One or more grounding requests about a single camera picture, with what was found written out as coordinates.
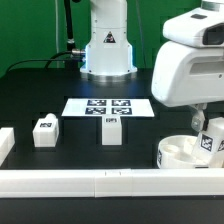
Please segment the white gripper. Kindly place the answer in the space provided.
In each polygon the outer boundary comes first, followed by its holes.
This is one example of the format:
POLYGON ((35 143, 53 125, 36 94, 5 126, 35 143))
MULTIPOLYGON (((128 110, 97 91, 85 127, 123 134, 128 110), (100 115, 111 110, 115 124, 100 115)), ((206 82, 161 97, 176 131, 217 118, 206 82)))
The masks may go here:
POLYGON ((206 103, 224 100, 224 48, 165 43, 154 66, 151 91, 168 107, 190 105, 191 127, 206 129, 206 103))

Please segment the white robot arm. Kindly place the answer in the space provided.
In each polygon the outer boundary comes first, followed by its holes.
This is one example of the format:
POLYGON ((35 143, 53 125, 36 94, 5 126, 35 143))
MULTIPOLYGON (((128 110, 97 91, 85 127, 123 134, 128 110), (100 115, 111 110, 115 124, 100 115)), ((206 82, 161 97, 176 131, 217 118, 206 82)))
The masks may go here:
MULTIPOLYGON (((91 40, 80 72, 101 80, 135 73, 132 45, 127 41, 127 1, 90 0, 91 40)), ((167 107, 191 106, 192 127, 205 129, 203 111, 224 100, 224 0, 201 5, 167 20, 162 34, 151 92, 167 107)))

